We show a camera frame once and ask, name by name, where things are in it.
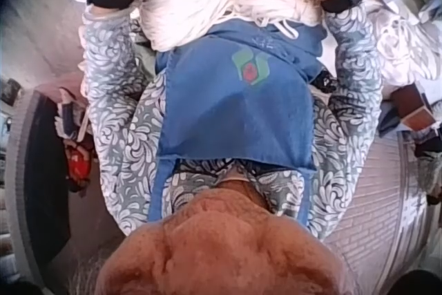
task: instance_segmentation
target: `elderly woman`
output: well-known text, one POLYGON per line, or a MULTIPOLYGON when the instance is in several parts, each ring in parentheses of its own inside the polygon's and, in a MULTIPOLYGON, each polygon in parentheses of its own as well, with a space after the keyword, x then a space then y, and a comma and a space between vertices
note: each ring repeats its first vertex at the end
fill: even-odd
POLYGON ((328 105, 308 88, 321 26, 298 24, 291 40, 230 20, 159 54, 148 83, 131 9, 91 2, 90 120, 106 206, 128 236, 96 294, 353 294, 320 240, 352 200, 379 114, 361 0, 323 0, 338 41, 328 105))

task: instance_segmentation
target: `white yarn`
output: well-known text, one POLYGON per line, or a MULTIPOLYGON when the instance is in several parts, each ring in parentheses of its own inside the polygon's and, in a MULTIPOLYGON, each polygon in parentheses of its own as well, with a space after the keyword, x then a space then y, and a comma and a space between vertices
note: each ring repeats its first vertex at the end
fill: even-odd
POLYGON ((274 24, 295 39, 288 21, 315 26, 321 22, 318 0, 142 0, 141 25, 152 48, 168 51, 205 35, 209 29, 237 18, 260 27, 274 24))

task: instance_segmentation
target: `blue apron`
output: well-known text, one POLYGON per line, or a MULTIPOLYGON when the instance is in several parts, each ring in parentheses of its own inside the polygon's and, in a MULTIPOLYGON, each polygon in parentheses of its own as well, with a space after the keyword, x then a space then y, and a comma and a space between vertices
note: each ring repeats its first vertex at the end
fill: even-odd
MULTIPOLYGON (((289 39, 275 27, 239 19, 157 56, 165 70, 166 109, 148 220, 162 218, 164 183, 179 160, 234 158, 297 170, 305 187, 315 170, 313 99, 322 69, 322 27, 294 25, 289 39)), ((309 188, 299 221, 307 221, 309 188)))

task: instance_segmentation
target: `red object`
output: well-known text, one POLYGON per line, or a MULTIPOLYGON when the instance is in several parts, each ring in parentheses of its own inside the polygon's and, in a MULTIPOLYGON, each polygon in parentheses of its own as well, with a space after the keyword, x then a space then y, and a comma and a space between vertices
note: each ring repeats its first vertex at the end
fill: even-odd
POLYGON ((69 175, 75 181, 89 179, 90 160, 85 160, 77 149, 70 149, 68 160, 69 175))
POLYGON ((244 79, 251 83, 255 81, 258 78, 258 70, 256 69, 256 66, 249 62, 242 71, 242 76, 244 79))

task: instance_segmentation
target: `white string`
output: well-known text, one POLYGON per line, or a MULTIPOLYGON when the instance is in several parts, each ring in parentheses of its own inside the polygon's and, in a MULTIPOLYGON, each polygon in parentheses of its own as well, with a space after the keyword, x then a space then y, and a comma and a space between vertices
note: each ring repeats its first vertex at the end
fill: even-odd
POLYGON ((318 0, 141 0, 141 26, 152 48, 168 51, 204 36, 218 23, 236 18, 260 27, 274 24, 295 39, 289 22, 315 26, 322 21, 318 0))

